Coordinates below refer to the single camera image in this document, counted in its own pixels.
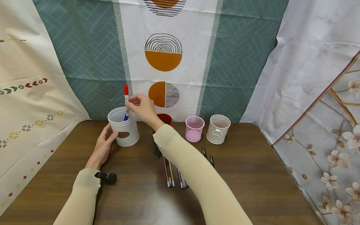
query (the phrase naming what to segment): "white bucket with handle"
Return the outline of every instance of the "white bucket with handle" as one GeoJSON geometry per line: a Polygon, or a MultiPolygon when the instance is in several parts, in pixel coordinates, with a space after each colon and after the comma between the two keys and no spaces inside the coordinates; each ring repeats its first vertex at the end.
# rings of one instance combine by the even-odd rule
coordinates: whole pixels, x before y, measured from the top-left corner
{"type": "Polygon", "coordinates": [[[229,118],[223,115],[210,117],[209,129],[206,138],[213,144],[222,144],[231,125],[229,118]]]}
{"type": "Polygon", "coordinates": [[[126,108],[119,107],[111,110],[108,114],[108,121],[113,131],[119,132],[116,143],[121,147],[134,145],[140,138],[135,114],[130,111],[128,120],[124,121],[126,108]]]}

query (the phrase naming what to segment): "red pencil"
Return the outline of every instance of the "red pencil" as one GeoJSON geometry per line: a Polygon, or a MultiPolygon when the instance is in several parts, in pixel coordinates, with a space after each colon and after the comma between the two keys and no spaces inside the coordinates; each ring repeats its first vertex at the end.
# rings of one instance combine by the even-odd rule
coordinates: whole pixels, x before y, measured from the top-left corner
{"type": "Polygon", "coordinates": [[[165,166],[165,173],[166,173],[166,180],[167,180],[167,187],[170,187],[170,183],[169,183],[169,178],[167,175],[167,168],[166,168],[166,163],[165,163],[165,157],[162,157],[164,159],[164,166],[165,166]]]}

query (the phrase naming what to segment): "arm sleeve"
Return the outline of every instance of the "arm sleeve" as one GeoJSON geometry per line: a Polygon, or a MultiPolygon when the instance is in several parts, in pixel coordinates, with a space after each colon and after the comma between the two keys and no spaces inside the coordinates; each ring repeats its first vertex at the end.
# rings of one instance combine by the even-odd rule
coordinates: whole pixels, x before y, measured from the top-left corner
{"type": "Polygon", "coordinates": [[[100,179],[94,177],[96,169],[83,169],[79,172],[72,192],[54,225],[92,225],[95,213],[96,195],[100,179]]]}
{"type": "Polygon", "coordinates": [[[153,136],[195,193],[207,225],[252,225],[228,185],[199,151],[169,125],[161,126],[153,136]]]}

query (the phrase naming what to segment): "white fabric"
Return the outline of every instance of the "white fabric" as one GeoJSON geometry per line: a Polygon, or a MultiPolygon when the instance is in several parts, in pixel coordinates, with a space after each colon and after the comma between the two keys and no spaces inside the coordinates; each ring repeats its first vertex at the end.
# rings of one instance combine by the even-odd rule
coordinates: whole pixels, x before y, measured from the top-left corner
{"type": "Polygon", "coordinates": [[[119,2],[133,93],[149,95],[153,99],[149,88],[156,82],[166,81],[166,84],[174,85],[173,87],[178,90],[178,102],[166,108],[156,106],[156,111],[170,114],[176,121],[185,121],[189,116],[196,115],[217,0],[182,1],[186,8],[174,17],[149,13],[150,8],[146,6],[148,2],[119,2]],[[181,62],[171,71],[164,72],[153,68],[144,54],[147,39],[157,33],[163,36],[165,33],[172,35],[181,43],[181,62]]]}
{"type": "Polygon", "coordinates": [[[360,224],[360,87],[348,86],[360,80],[358,12],[357,0],[290,0],[240,120],[274,144],[326,224],[360,224]]]}
{"type": "Polygon", "coordinates": [[[31,0],[0,2],[0,215],[89,119],[31,0]]]}
{"type": "Polygon", "coordinates": [[[357,0],[290,0],[240,122],[280,138],[360,49],[357,0]]]}

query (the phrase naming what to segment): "wooden table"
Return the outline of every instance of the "wooden table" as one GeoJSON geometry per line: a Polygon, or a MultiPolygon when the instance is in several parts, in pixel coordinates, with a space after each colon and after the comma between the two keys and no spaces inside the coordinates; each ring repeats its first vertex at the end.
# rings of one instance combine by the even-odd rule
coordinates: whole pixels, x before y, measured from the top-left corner
{"type": "MultiPolygon", "coordinates": [[[[53,224],[106,124],[78,124],[0,217],[0,224],[53,224]]],[[[178,179],[176,187],[167,187],[163,161],[153,154],[151,128],[142,122],[138,127],[140,140],[134,146],[112,145],[103,171],[116,173],[118,180],[100,189],[95,224],[205,224],[190,188],[180,189],[178,179]]],[[[221,145],[206,139],[207,127],[193,145],[213,155],[216,170],[254,225],[321,224],[255,125],[232,124],[221,145]]],[[[185,134],[184,123],[174,123],[174,128],[185,134]]]]}

